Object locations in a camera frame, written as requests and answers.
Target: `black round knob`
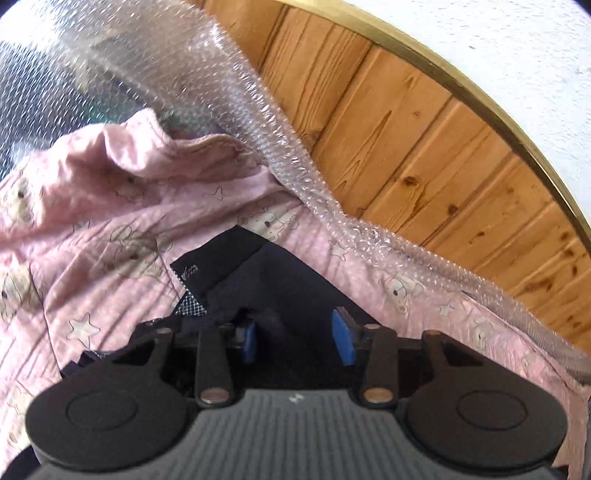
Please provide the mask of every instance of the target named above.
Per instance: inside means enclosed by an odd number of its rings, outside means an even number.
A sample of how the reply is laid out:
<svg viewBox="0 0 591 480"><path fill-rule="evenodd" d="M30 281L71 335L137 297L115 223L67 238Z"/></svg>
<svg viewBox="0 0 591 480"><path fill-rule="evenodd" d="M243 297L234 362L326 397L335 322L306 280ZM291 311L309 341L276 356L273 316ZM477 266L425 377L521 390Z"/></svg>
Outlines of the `black round knob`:
<svg viewBox="0 0 591 480"><path fill-rule="evenodd" d="M25 425L35 452L65 468L107 472L166 452L183 434L187 404L156 374L94 365L39 395Z"/></svg>
<svg viewBox="0 0 591 480"><path fill-rule="evenodd" d="M499 391L474 391L457 403L457 412L470 425L482 430L510 430L527 417L525 404L516 396Z"/></svg>
<svg viewBox="0 0 591 480"><path fill-rule="evenodd" d="M567 431L558 401L503 369L449 368L410 398L406 422L435 457L464 468L515 471L556 454Z"/></svg>

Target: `gray ribbed surface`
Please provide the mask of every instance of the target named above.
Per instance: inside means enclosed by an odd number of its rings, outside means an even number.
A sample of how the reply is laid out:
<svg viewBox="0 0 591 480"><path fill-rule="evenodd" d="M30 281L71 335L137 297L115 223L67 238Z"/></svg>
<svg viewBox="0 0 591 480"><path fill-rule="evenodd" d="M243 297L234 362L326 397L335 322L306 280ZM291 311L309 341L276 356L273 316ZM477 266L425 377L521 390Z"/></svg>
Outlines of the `gray ribbed surface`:
<svg viewBox="0 0 591 480"><path fill-rule="evenodd" d="M152 463L91 474L45 466L32 480L452 480L404 437L388 413L356 406L343 391L250 390L237 405L198 416L175 449ZM538 469L515 480L555 480Z"/></svg>

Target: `metal rivet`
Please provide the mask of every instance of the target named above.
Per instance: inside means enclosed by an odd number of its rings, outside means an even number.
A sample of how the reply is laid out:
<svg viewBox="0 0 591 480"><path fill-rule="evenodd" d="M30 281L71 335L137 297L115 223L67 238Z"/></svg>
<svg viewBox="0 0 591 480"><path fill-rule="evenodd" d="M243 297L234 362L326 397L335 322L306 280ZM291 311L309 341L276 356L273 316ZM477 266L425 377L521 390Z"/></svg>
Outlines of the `metal rivet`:
<svg viewBox="0 0 591 480"><path fill-rule="evenodd" d="M210 405L215 405L218 403L226 403L230 400L230 392L223 388L206 388L201 392L201 401L204 403L209 403Z"/></svg>
<svg viewBox="0 0 591 480"><path fill-rule="evenodd" d="M394 394L387 388L368 388L363 392L363 397L370 403L389 403L394 399Z"/></svg>

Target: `blue pad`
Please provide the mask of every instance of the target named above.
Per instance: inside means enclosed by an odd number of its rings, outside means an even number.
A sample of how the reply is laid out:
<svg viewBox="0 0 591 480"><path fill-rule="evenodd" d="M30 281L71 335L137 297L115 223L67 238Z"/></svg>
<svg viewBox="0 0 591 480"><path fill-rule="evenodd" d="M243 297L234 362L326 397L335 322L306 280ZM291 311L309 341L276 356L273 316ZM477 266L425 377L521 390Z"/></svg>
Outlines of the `blue pad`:
<svg viewBox="0 0 591 480"><path fill-rule="evenodd" d="M355 346L349 327L337 310L332 314L332 334L339 351L340 359L345 367L355 364Z"/></svg>
<svg viewBox="0 0 591 480"><path fill-rule="evenodd" d="M242 361L252 365L256 360L256 324L251 322L246 327L244 346L242 347Z"/></svg>

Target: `white logo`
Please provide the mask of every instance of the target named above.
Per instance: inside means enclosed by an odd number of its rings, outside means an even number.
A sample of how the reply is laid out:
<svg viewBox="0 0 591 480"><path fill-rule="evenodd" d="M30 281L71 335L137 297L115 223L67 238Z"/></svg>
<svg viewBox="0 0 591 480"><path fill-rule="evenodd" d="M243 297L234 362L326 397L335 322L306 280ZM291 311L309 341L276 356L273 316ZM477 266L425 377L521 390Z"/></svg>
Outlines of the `white logo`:
<svg viewBox="0 0 591 480"><path fill-rule="evenodd" d="M296 393L295 395L293 395L292 397L290 397L290 402L295 403L296 405L305 400L305 396L303 396L301 393Z"/></svg>

